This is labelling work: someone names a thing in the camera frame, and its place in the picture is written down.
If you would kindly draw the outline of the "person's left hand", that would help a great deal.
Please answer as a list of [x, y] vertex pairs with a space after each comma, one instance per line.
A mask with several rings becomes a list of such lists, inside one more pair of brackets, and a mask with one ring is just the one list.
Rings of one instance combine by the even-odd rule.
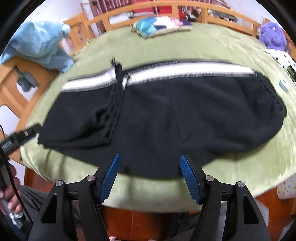
[[[20, 184], [20, 180], [19, 178], [16, 176], [16, 169], [15, 166], [13, 166], [12, 164], [9, 164], [10, 166], [10, 170], [13, 176], [13, 181], [14, 184], [16, 186], [16, 189], [18, 191], [19, 196], [21, 196], [21, 184]], [[23, 208], [13, 190], [12, 185], [9, 183], [9, 185], [7, 185], [6, 190], [2, 191], [1, 190], [1, 198], [4, 198], [8, 201], [7, 205], [3, 205], [1, 203], [1, 211], [4, 215], [8, 215], [9, 212], [7, 212], [7, 209], [9, 209], [11, 212], [15, 213], [15, 214], [19, 214], [20, 212], [23, 211]]]

